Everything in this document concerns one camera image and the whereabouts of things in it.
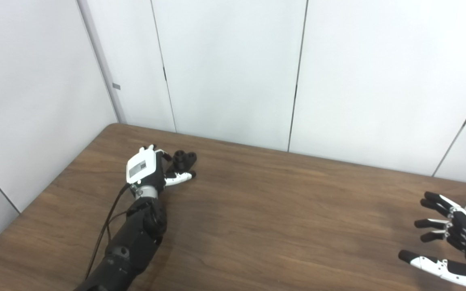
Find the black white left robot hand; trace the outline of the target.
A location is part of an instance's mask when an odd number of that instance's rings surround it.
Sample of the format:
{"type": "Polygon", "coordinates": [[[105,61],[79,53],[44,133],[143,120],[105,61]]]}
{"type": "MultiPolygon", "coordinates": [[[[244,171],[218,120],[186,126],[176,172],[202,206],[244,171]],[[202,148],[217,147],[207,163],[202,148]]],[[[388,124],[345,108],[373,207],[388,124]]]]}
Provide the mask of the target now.
{"type": "Polygon", "coordinates": [[[171,155],[151,144],[128,160],[126,182],[137,199],[157,198],[166,187],[194,179],[197,174],[192,167],[196,161],[194,152],[178,150],[171,155]]]}

